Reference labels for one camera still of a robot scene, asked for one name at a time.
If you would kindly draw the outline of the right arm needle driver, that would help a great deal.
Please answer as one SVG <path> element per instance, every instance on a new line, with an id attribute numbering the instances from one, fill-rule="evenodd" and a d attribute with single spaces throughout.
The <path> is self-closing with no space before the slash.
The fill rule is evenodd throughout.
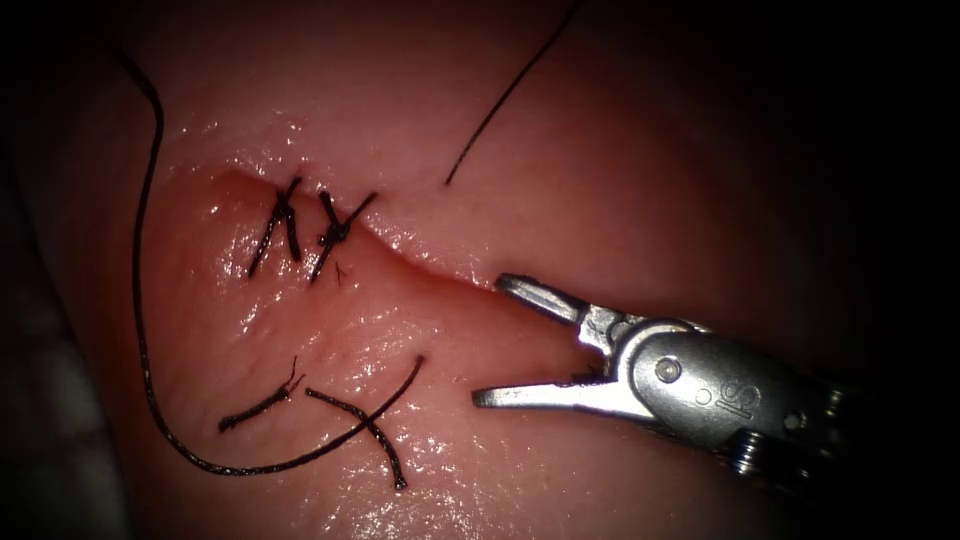
<path id="1" fill-rule="evenodd" d="M 581 341 L 602 351 L 605 374 L 625 384 L 657 430 L 737 474 L 778 488 L 818 488 L 838 476 L 845 395 L 837 386 L 683 319 L 591 305 Z"/>

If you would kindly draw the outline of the right arm needle driver jaw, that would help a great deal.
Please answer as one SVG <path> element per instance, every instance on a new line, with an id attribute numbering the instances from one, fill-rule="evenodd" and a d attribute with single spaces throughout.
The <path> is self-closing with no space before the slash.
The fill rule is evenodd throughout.
<path id="1" fill-rule="evenodd" d="M 528 275 L 501 273 L 494 286 L 510 298 L 566 325 L 581 325 L 595 312 L 595 307 L 589 302 Z"/>
<path id="2" fill-rule="evenodd" d="M 654 414 L 627 382 L 595 378 L 586 382 L 540 383 L 473 390 L 480 408 L 573 410 L 629 420 L 653 420 Z"/>

